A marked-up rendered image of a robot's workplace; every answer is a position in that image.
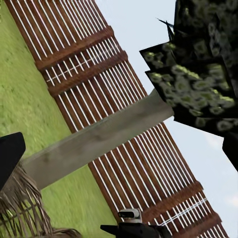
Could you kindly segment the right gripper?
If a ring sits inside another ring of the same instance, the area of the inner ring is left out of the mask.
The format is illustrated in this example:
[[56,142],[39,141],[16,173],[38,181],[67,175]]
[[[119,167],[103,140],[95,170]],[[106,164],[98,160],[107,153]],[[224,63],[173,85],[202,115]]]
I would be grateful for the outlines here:
[[151,230],[143,223],[120,222],[115,225],[101,225],[100,229],[116,235],[116,238],[152,238]]

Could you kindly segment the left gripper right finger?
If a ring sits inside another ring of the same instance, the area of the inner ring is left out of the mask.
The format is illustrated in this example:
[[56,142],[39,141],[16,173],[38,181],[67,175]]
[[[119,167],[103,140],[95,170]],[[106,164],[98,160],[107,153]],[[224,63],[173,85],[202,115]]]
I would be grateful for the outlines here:
[[222,149],[238,172],[238,134],[226,132]]

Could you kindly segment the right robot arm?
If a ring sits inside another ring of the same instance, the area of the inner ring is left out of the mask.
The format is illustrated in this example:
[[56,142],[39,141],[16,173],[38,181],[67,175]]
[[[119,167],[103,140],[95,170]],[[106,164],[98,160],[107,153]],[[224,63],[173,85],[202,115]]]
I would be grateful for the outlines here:
[[167,225],[148,225],[142,223],[140,209],[123,209],[118,211],[120,218],[130,219],[129,223],[120,222],[115,225],[101,225],[100,229],[116,235],[116,238],[172,238]]

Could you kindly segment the wicker basket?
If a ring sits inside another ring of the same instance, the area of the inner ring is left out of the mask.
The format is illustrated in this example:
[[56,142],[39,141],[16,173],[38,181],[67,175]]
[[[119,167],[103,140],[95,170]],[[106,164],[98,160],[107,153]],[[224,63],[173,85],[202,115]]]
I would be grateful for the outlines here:
[[[15,180],[13,175],[17,179],[19,179],[21,182],[19,183],[17,180]],[[50,217],[47,215],[47,211],[46,211],[46,208],[44,206],[44,202],[43,202],[42,195],[41,195],[41,190],[39,189],[37,182],[35,180],[33,180],[25,172],[25,169],[22,166],[22,163],[20,163],[20,161],[18,162],[18,164],[16,165],[12,174],[10,175],[10,179],[12,179],[12,181],[16,184],[16,186],[14,186],[8,180],[8,184],[12,188],[9,189],[5,185],[4,188],[5,188],[6,191],[3,190],[2,193],[0,194],[0,203],[3,205],[3,209],[4,209],[4,210],[0,209],[0,214],[4,214],[7,217],[7,220],[4,220],[3,216],[0,215],[0,224],[3,224],[5,226],[9,238],[12,238],[12,235],[9,232],[8,228],[7,228],[6,222],[10,223],[10,226],[13,230],[15,238],[18,238],[17,237],[17,232],[16,232],[16,227],[15,227],[15,220],[14,220],[14,218],[16,218],[16,217],[18,217],[18,221],[19,221],[19,225],[20,225],[20,228],[19,228],[18,224],[16,223],[18,232],[20,234],[20,238],[24,238],[22,228],[24,230],[26,238],[83,238],[83,236],[75,228],[52,227],[52,221],[51,221]],[[22,184],[24,185],[27,193],[21,187]],[[30,207],[28,207],[27,204],[25,203],[25,201],[24,201],[25,199],[23,199],[20,196],[19,192],[17,191],[17,187],[19,188],[20,192],[25,195],[26,199],[28,199],[28,201],[30,202],[30,204],[31,204]],[[36,204],[33,203],[28,189],[32,193],[31,196],[34,197]],[[14,197],[14,195],[12,194],[12,190],[14,190],[14,192],[16,194],[16,197],[17,197],[17,200]],[[13,204],[10,202],[9,198],[7,197],[7,195],[6,195],[7,193],[9,193]],[[2,199],[2,196],[5,197],[5,199],[8,201],[8,203],[14,209],[14,211],[16,212],[15,215],[7,207],[6,203]],[[24,209],[24,207],[22,205],[22,202],[26,206],[26,209]],[[17,205],[20,207],[21,212],[19,212]],[[40,210],[41,217],[42,217],[43,221],[41,221],[41,219],[39,217],[36,206],[39,207],[39,210]],[[12,217],[8,216],[6,209],[8,209],[8,211],[10,212]],[[30,209],[33,210],[34,219],[33,219],[32,215],[30,213]],[[29,228],[31,230],[31,233],[32,233],[31,236],[29,236],[29,233],[28,233],[28,231],[25,227],[25,224],[24,224],[24,222],[21,218],[21,214],[23,214],[24,220],[28,223],[28,226],[29,226]],[[35,233],[35,231],[34,231],[32,221],[35,224],[37,233]],[[38,223],[40,223],[40,226],[42,228],[42,232],[39,229],[39,224]],[[2,232],[0,233],[0,238],[4,238]]]

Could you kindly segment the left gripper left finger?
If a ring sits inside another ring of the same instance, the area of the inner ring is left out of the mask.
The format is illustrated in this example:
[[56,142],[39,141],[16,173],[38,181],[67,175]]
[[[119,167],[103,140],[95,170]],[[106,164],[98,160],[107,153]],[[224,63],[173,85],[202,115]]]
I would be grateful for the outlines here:
[[0,137],[0,190],[26,151],[22,132]]

